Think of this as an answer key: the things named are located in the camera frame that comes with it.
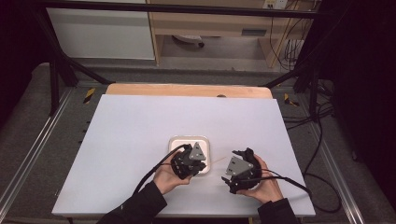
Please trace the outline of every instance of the wooden desk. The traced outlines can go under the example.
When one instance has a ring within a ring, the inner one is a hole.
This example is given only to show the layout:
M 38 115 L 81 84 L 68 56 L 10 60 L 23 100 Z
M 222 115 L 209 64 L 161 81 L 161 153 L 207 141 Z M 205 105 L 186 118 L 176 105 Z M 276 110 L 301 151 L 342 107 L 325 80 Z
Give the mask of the wooden desk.
M 312 8 L 312 1 L 297 1 L 298 5 L 292 4 L 290 10 L 309 10 Z M 263 0 L 147 0 L 148 4 L 166 5 L 195 5 L 212 7 L 251 7 L 262 8 Z M 227 15 L 202 15 L 202 14 L 182 14 L 182 13 L 160 13 L 150 12 L 149 20 L 151 26 L 151 37 L 153 40 L 154 54 L 157 63 L 160 63 L 163 47 L 163 37 L 165 35 L 203 35 L 203 36 L 249 36 L 242 35 L 244 29 L 263 30 L 265 35 L 258 37 L 265 56 L 268 67 L 273 67 L 277 63 L 276 56 L 282 50 L 286 39 L 305 39 L 310 26 L 303 28 L 293 24 L 299 19 L 288 18 L 264 18 L 247 16 L 227 16 Z M 269 36 L 272 28 L 271 49 Z
M 239 98 L 249 93 L 259 98 Z M 219 94 L 229 98 L 210 97 Z M 271 169 L 304 183 L 277 102 L 271 98 L 265 88 L 110 85 L 52 213 L 64 217 L 107 213 L 129 198 L 144 174 L 166 155 L 171 137 L 203 135 L 211 146 L 210 171 L 164 195 L 168 205 L 159 217 L 257 216 L 260 204 L 231 194 L 220 179 L 232 150 L 251 147 Z M 279 186 L 296 216 L 315 214 L 303 190 L 284 181 Z

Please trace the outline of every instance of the person's left hand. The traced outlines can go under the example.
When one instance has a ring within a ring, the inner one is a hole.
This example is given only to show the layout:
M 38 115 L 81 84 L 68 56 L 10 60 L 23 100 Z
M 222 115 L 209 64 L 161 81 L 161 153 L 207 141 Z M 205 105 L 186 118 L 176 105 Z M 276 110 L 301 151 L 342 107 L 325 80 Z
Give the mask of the person's left hand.
M 160 190 L 161 194 L 165 194 L 179 185 L 190 184 L 192 175 L 182 180 L 177 175 L 175 175 L 172 167 L 170 166 L 172 158 L 174 158 L 177 153 L 178 151 L 166 159 L 166 161 L 163 162 L 164 165 L 161 165 L 155 172 L 153 181 L 155 185 L 157 185 L 157 188 Z

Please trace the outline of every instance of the floor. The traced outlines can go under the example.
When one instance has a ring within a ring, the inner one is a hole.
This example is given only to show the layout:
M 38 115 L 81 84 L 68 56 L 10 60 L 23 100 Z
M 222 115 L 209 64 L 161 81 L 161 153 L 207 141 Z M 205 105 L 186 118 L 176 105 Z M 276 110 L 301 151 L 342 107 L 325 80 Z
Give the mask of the floor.
M 257 86 L 286 72 L 285 68 L 280 66 L 271 69 L 263 66 L 265 58 L 258 50 L 258 43 L 254 39 L 207 37 L 204 41 L 205 47 L 199 49 L 194 45 L 179 43 L 168 36 L 163 47 L 163 60 L 159 66 L 153 62 L 139 61 L 82 61 L 101 76 L 118 82 Z M 67 223 L 64 218 L 52 215 L 51 209 L 78 153 L 85 130 L 89 128 L 89 121 L 100 95 L 106 91 L 106 86 L 95 83 L 82 74 L 78 74 L 78 77 L 81 79 L 78 87 L 62 88 L 69 94 L 63 113 L 57 119 L 53 130 L 49 130 L 48 138 L 40 148 L 40 154 L 30 158 L 32 164 L 26 167 L 28 175 L 19 176 L 21 183 L 18 185 L 18 194 L 7 200 L 4 197 L 9 192 L 7 186 L 12 183 L 26 155 L 30 155 L 31 146 L 49 120 L 48 67 L 37 67 L 29 88 L 14 109 L 8 123 L 0 131 L 0 192 L 3 194 L 0 205 L 4 205 L 4 202 L 8 204 L 7 211 L 3 206 L 0 210 L 0 214 L 5 215 L 0 216 L 0 220 L 4 218 L 3 223 Z M 278 100 L 284 117 L 305 117 L 303 104 L 306 95 L 294 94 L 290 87 L 293 82 L 294 79 L 288 80 L 280 87 L 273 88 L 272 93 Z M 95 93 L 90 103 L 85 105 L 82 102 L 91 87 L 95 87 Z M 293 104 L 285 104 L 285 93 L 289 95 Z M 327 96 L 319 97 L 319 103 L 327 100 Z M 318 144 L 312 128 L 314 126 L 307 123 L 289 130 L 290 141 L 301 170 L 308 164 Z M 364 223 L 396 223 L 394 210 L 389 206 L 370 172 L 363 163 L 352 160 L 352 150 L 343 130 L 337 124 L 337 117 L 324 118 L 322 127 L 324 143 L 331 150 L 354 202 L 359 207 Z M 332 175 L 323 155 L 319 153 L 316 156 L 310 172 L 332 182 Z M 337 197 L 328 185 L 311 177 L 305 181 L 314 191 L 314 204 L 325 209 L 334 209 L 337 206 Z M 303 223 L 350 222 L 343 208 L 335 213 L 317 210 L 315 217 L 303 219 Z M 94 223 L 94 220 L 82 219 L 76 223 Z

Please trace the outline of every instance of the person's right hand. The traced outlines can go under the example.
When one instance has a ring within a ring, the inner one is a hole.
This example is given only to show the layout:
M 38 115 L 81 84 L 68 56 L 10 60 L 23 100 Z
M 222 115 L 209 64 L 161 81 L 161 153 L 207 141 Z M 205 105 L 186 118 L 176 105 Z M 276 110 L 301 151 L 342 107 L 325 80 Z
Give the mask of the person's right hand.
M 268 170 L 265 161 L 256 154 L 254 155 L 254 158 L 256 158 L 262 167 L 262 177 L 272 176 L 271 172 L 265 171 Z M 276 202 L 283 199 L 282 192 L 280 191 L 276 179 L 262 180 L 259 186 L 255 189 L 240 189 L 236 193 L 255 198 L 262 203 L 268 203 L 270 201 Z

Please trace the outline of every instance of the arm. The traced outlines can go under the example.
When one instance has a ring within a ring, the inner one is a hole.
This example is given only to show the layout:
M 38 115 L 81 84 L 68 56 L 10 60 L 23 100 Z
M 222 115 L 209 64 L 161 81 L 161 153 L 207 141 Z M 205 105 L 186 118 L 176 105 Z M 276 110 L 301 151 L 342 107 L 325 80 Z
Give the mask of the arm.
M 163 163 L 170 163 L 175 155 L 176 153 Z M 163 195 L 179 185 L 190 184 L 190 180 L 191 176 L 182 180 L 175 175 L 170 165 L 162 165 L 155 172 L 153 181 L 125 203 L 104 215 L 98 224 L 151 223 L 166 206 Z
M 267 164 L 257 155 L 254 155 L 262 168 L 262 177 L 271 176 Z M 291 210 L 288 199 L 284 199 L 276 179 L 262 180 L 255 189 L 241 189 L 236 192 L 255 198 L 262 203 L 258 209 L 262 224 L 298 223 Z

